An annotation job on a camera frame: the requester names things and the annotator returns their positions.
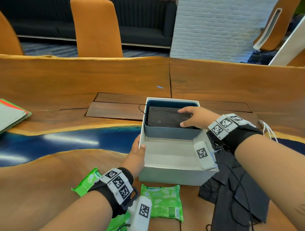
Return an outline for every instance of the black sofa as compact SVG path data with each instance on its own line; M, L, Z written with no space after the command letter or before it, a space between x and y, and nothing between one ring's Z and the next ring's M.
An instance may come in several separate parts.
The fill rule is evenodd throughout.
M170 46L177 5L165 0L111 0L121 42ZM0 0L17 35L76 39L70 0Z

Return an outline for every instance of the sofa backrest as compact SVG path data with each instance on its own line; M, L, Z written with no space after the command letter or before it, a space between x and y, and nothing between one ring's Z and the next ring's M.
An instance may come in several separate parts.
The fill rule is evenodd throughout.
M165 0L111 0L119 26L163 29L165 11L172 1Z
M7 19L73 22L70 0L0 0Z

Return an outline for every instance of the sanicare logo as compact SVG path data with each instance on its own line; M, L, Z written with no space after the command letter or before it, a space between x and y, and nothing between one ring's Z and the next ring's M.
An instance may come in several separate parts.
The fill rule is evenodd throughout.
M94 175L96 176L96 178L102 177L102 175L99 173L99 171L95 171Z
M148 191L157 192L161 190L161 187L146 187Z

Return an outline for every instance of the open box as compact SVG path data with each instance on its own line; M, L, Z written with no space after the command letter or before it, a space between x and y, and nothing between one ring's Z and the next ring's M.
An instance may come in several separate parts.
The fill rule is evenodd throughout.
M145 114L150 105L177 109L185 106L200 106L198 101L192 100L147 98ZM145 144L146 152L145 166L139 175L140 181L200 186L218 172L215 162L214 168L203 170L201 159L194 149L194 145L203 140L206 131L193 129L196 135L190 132L185 137L185 131L191 129L148 127L145 121L146 116L144 115L139 145ZM147 137L145 132L151 128L154 130L154 135ZM212 152L211 144L208 145L209 151Z

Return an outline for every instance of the sofa armrest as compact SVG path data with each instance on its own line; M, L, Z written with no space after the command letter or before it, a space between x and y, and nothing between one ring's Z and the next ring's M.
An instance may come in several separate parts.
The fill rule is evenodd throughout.
M168 1L165 6L163 36L173 37L176 20L177 5L174 1Z

